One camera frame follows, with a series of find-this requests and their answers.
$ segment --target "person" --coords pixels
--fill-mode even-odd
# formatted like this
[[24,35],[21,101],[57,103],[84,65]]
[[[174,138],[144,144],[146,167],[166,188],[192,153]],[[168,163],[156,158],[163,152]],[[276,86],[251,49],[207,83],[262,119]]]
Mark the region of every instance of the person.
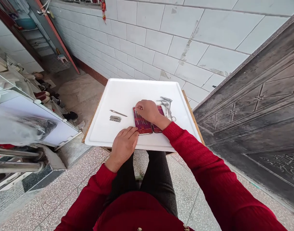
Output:
[[[236,174],[188,131],[142,100],[136,111],[157,125],[184,159],[202,189],[222,231],[286,230],[271,210],[255,199]],[[136,127],[121,130],[112,152],[83,188],[56,230],[192,230],[177,217],[172,180],[164,152],[147,151],[149,163],[140,189],[133,152]]]

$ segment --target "wooden table edge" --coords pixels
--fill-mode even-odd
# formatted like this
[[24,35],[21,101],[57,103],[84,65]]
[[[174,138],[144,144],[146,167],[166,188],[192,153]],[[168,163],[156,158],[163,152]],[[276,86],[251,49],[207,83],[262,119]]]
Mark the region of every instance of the wooden table edge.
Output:
[[[197,123],[196,123],[196,120],[195,120],[194,114],[193,114],[192,109],[191,109],[191,107],[190,107],[189,101],[188,101],[188,99],[187,99],[187,97],[186,97],[185,90],[181,90],[181,91],[182,91],[182,94],[183,94],[183,96],[184,96],[184,98],[185,98],[185,101],[186,101],[186,104],[187,104],[187,106],[188,106],[188,109],[189,109],[189,111],[190,111],[190,114],[191,114],[192,120],[193,120],[193,122],[194,122],[194,124],[195,124],[196,130],[197,130],[197,133],[198,133],[199,137],[201,138],[201,143],[202,143],[203,145],[205,145],[205,142],[204,142],[204,140],[203,140],[202,134],[201,134],[201,132],[199,131],[199,128],[198,128],[198,125],[197,125]],[[90,128],[90,126],[91,126],[92,120],[93,120],[93,118],[95,117],[95,114],[96,114],[96,112],[97,112],[97,109],[98,109],[99,103],[100,103],[100,101],[101,101],[102,95],[101,95],[100,100],[99,100],[99,102],[98,102],[97,108],[96,108],[96,110],[95,110],[95,112],[94,112],[92,118],[91,118],[90,121],[89,121],[89,124],[88,124],[87,130],[86,130],[86,132],[85,132],[85,134],[84,134],[84,136],[83,136],[83,139],[82,139],[82,143],[85,143],[85,139],[86,139],[87,133],[88,133],[89,128]]]
[[204,140],[203,140],[202,134],[201,134],[201,132],[200,132],[200,130],[199,130],[199,127],[198,127],[198,125],[197,125],[197,122],[196,122],[196,119],[195,119],[195,117],[194,117],[194,114],[193,114],[193,112],[192,112],[192,109],[191,109],[191,106],[190,106],[190,104],[189,104],[188,98],[186,97],[186,92],[185,92],[185,90],[181,90],[181,91],[182,91],[182,93],[183,93],[183,96],[184,96],[184,98],[185,98],[186,104],[187,104],[188,109],[189,109],[189,111],[190,111],[190,114],[191,114],[192,120],[193,120],[193,122],[194,122],[194,124],[195,124],[195,127],[196,127],[197,133],[198,133],[198,135],[199,135],[199,138],[201,138],[201,143],[202,143],[204,146],[206,146],[206,145],[205,145],[205,142],[204,142]]

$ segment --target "hand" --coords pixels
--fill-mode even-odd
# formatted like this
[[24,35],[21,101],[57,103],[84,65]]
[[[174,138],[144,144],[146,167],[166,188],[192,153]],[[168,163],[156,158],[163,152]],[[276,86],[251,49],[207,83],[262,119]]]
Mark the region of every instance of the hand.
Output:
[[111,155],[105,162],[105,166],[110,171],[116,173],[123,163],[130,158],[136,147],[138,135],[137,127],[128,127],[117,134]]
[[171,121],[161,115],[155,102],[151,100],[141,100],[135,105],[136,112],[145,120],[157,125],[161,130],[167,128]]

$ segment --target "metal pipe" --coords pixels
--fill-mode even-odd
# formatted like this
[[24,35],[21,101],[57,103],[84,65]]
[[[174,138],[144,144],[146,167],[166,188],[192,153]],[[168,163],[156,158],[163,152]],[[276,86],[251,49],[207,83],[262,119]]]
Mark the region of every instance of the metal pipe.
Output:
[[0,173],[40,172],[43,169],[43,167],[43,162],[23,163],[0,161]]
[[42,154],[36,152],[26,152],[26,151],[17,151],[17,150],[8,150],[0,148],[0,156],[5,157],[19,157],[24,159],[39,159]]

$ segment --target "red sweater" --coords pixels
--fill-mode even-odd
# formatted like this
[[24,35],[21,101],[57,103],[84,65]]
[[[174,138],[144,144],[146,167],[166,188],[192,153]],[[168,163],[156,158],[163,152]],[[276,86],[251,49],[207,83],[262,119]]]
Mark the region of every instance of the red sweater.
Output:
[[[191,169],[222,231],[286,230],[271,210],[243,187],[224,161],[187,130],[172,122],[163,134]],[[116,173],[102,165],[56,230],[184,230],[182,221],[153,196],[140,191],[121,195],[97,219],[115,177]]]

